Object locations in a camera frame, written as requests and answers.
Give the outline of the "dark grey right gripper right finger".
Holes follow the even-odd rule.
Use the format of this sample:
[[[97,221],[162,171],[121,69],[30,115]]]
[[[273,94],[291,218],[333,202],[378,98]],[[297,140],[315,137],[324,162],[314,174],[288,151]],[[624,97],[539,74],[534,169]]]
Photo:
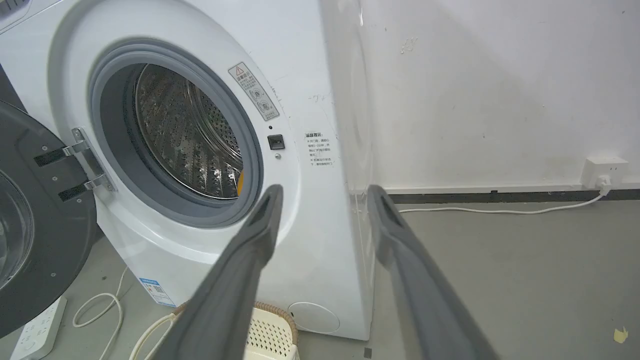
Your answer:
[[[477,321],[389,194],[366,191],[375,257],[390,274],[409,360],[498,360]]]

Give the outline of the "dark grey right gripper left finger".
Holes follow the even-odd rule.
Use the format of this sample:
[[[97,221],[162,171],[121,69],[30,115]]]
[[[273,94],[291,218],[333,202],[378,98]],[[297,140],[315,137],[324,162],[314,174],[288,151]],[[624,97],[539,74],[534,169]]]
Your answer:
[[[155,360],[242,360],[263,268],[275,251],[284,190],[269,186],[186,303]]]

